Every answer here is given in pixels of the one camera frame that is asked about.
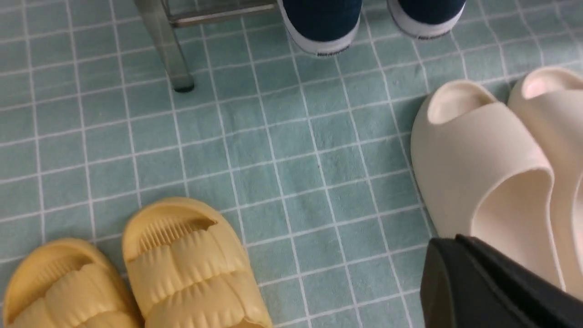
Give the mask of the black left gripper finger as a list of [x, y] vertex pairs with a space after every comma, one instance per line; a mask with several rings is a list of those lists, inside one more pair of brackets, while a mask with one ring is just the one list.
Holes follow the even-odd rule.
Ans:
[[477, 237], [433, 237], [421, 278], [427, 328], [580, 328], [583, 304]]

